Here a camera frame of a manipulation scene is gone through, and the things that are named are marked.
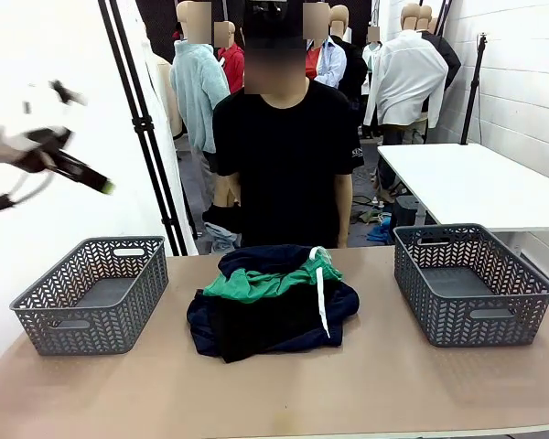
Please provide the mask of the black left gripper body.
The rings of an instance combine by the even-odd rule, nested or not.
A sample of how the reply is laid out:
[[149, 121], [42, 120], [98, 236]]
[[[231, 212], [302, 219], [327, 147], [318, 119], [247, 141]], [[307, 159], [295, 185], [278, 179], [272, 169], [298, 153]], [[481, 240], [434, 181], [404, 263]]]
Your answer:
[[64, 152], [72, 131], [63, 128], [57, 132], [51, 128], [39, 128], [27, 131], [22, 138], [30, 142], [30, 148], [14, 162], [14, 166], [28, 173], [38, 173], [54, 169], [60, 173], [73, 173], [74, 162]]

